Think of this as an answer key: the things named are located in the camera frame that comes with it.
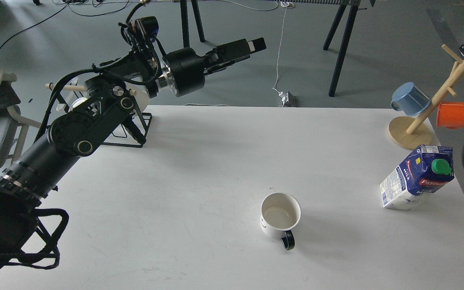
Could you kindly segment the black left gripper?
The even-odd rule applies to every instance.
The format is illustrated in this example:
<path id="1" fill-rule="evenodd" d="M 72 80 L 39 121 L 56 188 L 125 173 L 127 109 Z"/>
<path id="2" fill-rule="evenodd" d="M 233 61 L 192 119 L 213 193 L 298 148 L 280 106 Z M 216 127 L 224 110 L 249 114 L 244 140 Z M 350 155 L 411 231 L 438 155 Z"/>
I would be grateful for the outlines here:
<path id="1" fill-rule="evenodd" d="M 264 38 L 226 43 L 204 56 L 197 55 L 192 48 L 182 48 L 163 57 L 165 68 L 162 80 L 175 96 L 182 97 L 203 88 L 207 75 L 223 71 L 266 48 Z"/>

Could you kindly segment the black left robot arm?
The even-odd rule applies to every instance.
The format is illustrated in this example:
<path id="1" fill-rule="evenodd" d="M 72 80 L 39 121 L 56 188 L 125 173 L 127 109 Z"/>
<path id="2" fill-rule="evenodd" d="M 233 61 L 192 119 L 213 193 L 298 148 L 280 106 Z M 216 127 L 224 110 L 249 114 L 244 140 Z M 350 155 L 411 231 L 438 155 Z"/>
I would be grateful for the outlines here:
<path id="1" fill-rule="evenodd" d="M 51 125 L 46 114 L 34 144 L 0 175 L 0 268 L 38 269 L 43 259 L 53 259 L 45 269 L 58 266 L 57 244 L 69 216 L 63 209 L 40 209 L 41 202 L 79 158 L 93 154 L 119 125 L 136 140 L 144 139 L 131 117 L 137 102 L 127 84 L 172 87 L 181 96 L 202 88 L 205 76 L 266 48 L 263 38 L 232 41 L 204 56 L 187 47 L 164 54 L 162 67 L 154 36 L 126 38 L 131 50 L 125 57 L 89 70 L 96 76 L 85 82 L 88 99 Z"/>

